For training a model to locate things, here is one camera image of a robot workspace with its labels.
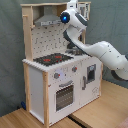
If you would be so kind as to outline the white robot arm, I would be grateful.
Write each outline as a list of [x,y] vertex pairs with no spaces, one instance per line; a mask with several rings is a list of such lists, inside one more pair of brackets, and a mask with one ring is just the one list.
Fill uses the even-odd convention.
[[60,15],[61,22],[69,24],[64,38],[89,56],[97,57],[111,70],[115,79],[128,81],[128,57],[121,55],[109,42],[101,41],[93,45],[83,44],[78,37],[87,27],[87,20],[78,12],[78,0],[70,0],[67,9]]

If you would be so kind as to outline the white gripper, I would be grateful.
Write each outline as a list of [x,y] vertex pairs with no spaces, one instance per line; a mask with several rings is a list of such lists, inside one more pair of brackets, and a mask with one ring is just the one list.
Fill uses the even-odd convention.
[[77,9],[78,9],[78,0],[70,0],[70,1],[67,3],[67,8],[68,8],[68,9],[77,10]]

